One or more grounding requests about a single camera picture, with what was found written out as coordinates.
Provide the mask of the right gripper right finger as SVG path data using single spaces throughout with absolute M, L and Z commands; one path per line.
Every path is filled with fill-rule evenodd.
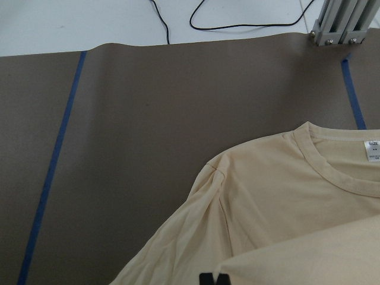
M 225 269 L 218 267 L 216 273 L 216 285 L 230 285 L 230 276 Z

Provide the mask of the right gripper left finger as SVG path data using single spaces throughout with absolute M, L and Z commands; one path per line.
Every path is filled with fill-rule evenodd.
M 202 271 L 198 277 L 199 285 L 213 285 L 213 273 L 211 271 Z

